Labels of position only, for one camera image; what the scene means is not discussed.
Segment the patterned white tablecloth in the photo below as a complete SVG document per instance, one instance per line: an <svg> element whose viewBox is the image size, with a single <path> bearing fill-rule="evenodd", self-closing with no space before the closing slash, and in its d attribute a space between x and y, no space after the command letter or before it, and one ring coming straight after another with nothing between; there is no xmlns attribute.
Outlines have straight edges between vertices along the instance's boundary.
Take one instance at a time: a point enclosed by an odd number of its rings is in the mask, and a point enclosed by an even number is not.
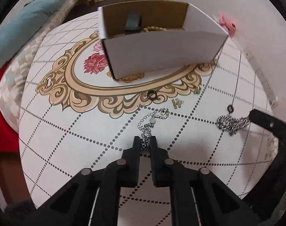
<svg viewBox="0 0 286 226"><path fill-rule="evenodd" d="M99 39L99 15L89 13L46 35L23 92L19 147L36 207L82 168L104 168L140 135L157 109L167 119L152 129L159 147L192 169L207 167L239 198L256 185L278 153L278 140L250 124L230 136L216 120L252 109L271 113L264 88L234 42L227 39L209 63L111 76ZM200 87L200 94L194 90ZM174 109L172 99L184 101Z"/></svg>

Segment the red bed sheet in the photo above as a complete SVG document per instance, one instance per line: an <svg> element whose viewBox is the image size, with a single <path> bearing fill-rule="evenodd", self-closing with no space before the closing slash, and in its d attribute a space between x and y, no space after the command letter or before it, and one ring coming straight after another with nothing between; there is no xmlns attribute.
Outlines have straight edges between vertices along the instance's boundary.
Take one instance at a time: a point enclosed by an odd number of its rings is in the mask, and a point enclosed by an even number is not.
<svg viewBox="0 0 286 226"><path fill-rule="evenodd" d="M9 63L0 68L0 80ZM0 111L0 152L19 152L18 134L5 121Z"/></svg>

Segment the wooden bed frame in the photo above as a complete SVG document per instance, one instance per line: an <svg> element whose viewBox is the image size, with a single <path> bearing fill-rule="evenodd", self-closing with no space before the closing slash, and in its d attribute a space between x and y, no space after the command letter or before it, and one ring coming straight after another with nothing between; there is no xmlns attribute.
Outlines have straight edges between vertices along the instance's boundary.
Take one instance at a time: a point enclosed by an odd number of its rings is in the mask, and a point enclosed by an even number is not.
<svg viewBox="0 0 286 226"><path fill-rule="evenodd" d="M19 153L0 152L0 208L30 198Z"/></svg>

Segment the pink plush toy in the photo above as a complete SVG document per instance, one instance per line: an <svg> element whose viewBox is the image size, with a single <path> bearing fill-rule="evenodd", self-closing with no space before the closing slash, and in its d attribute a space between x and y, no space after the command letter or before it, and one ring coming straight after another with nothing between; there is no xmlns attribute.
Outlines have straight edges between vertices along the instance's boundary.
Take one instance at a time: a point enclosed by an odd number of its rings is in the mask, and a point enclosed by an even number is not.
<svg viewBox="0 0 286 226"><path fill-rule="evenodd" d="M228 32L229 37L233 37L235 35L235 24L232 21L227 20L224 15L219 15L219 24Z"/></svg>

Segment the white cardboard box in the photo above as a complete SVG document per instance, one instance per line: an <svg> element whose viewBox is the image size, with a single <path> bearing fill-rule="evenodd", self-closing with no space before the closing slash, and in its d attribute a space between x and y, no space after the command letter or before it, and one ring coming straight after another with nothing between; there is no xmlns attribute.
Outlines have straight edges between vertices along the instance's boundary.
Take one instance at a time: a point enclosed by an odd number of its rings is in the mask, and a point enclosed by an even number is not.
<svg viewBox="0 0 286 226"><path fill-rule="evenodd" d="M126 34L130 11L139 11L140 33ZM98 7L99 37L114 79L137 73L209 63L228 33L198 7L142 0Z"/></svg>

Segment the teal blanket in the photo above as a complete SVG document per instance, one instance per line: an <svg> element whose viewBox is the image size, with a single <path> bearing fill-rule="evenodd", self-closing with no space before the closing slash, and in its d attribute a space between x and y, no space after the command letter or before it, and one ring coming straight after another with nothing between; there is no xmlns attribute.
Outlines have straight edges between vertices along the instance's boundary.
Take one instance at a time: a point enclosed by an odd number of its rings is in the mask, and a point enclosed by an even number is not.
<svg viewBox="0 0 286 226"><path fill-rule="evenodd" d="M0 68L45 24L66 0L33 0L0 28Z"/></svg>

